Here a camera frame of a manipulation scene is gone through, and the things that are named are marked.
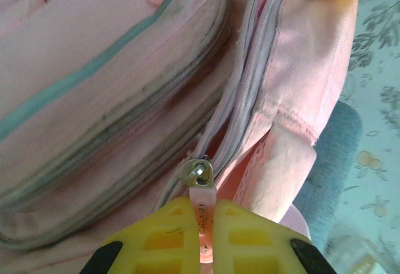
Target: floral patterned surface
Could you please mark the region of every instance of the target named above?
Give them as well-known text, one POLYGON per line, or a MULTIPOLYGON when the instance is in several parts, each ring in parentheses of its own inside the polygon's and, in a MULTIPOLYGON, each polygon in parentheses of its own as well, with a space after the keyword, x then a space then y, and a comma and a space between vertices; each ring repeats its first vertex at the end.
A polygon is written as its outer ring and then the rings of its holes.
POLYGON ((400 261, 400 0, 360 0, 340 100, 359 113, 363 135, 336 219, 400 261))

